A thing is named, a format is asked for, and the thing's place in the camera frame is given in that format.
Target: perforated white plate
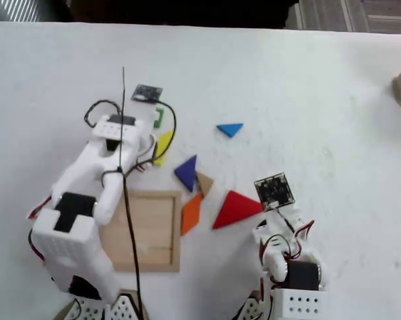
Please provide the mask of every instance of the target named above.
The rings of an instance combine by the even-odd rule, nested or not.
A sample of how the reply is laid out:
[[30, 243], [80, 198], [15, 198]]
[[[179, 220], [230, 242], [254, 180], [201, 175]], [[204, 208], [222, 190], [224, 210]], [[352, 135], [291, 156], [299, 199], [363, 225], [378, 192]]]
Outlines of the perforated white plate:
[[248, 298], [244, 304], [238, 320], [256, 319], [260, 315], [260, 305], [255, 299]]
[[107, 305], [106, 308], [92, 307], [88, 303], [81, 299], [82, 311], [81, 315], [76, 318], [79, 313], [79, 306], [74, 303], [70, 311], [67, 313], [65, 320], [101, 320], [101, 315], [105, 310], [105, 320], [137, 320], [137, 314], [134, 311], [133, 305], [130, 299], [124, 295], [121, 295], [114, 307], [110, 309]]
[[66, 315], [65, 320], [101, 320], [101, 315], [103, 314], [104, 308], [94, 308], [92, 306], [88, 306], [87, 302], [83, 299], [79, 300], [81, 304], [82, 311], [81, 315], [77, 317], [79, 313], [79, 306], [75, 302], [70, 309], [69, 313]]

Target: blue triangle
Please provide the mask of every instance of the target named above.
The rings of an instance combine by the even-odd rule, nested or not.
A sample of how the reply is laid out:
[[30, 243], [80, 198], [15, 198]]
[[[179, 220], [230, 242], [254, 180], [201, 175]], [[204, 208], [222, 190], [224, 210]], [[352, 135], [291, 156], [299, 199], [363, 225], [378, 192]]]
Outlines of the blue triangle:
[[217, 125], [216, 127], [228, 137], [233, 138], [242, 126], [243, 123], [233, 123], [230, 125]]
[[174, 170], [175, 175], [190, 192], [193, 192], [193, 185], [195, 184], [195, 167], [196, 155]]

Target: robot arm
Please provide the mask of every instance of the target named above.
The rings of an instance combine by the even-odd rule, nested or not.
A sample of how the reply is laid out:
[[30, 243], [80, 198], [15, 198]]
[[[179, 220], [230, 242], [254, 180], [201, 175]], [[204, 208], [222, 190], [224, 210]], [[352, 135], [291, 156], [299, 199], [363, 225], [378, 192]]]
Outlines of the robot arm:
[[[120, 115], [105, 115], [77, 160], [52, 187], [54, 209], [43, 208], [33, 225], [32, 240], [58, 288], [78, 297], [113, 303], [119, 285], [110, 259], [101, 247], [99, 226], [112, 218], [123, 192], [123, 172], [138, 157], [140, 146], [149, 145], [145, 122]], [[70, 193], [80, 182], [102, 180], [98, 199]]]
[[313, 223], [305, 224], [292, 205], [282, 214], [266, 212], [253, 231], [263, 270], [260, 295], [248, 298], [234, 319], [327, 319], [328, 269], [307, 240]]

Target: floor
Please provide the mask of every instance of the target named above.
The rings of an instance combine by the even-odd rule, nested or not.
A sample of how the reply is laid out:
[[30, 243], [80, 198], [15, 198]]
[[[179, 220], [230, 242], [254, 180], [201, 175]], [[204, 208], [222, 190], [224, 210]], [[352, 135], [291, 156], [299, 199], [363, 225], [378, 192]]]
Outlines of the floor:
[[288, 29], [401, 33], [401, 0], [300, 0]]

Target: wooden board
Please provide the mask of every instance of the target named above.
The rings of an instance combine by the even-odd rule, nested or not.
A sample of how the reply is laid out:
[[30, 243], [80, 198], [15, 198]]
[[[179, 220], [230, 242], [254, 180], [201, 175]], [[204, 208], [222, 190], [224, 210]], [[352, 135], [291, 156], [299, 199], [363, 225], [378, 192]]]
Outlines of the wooden board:
[[[129, 191], [140, 271], [180, 269], [181, 193]], [[111, 222], [100, 232], [101, 245], [116, 271], [134, 271], [134, 258], [123, 197]]]

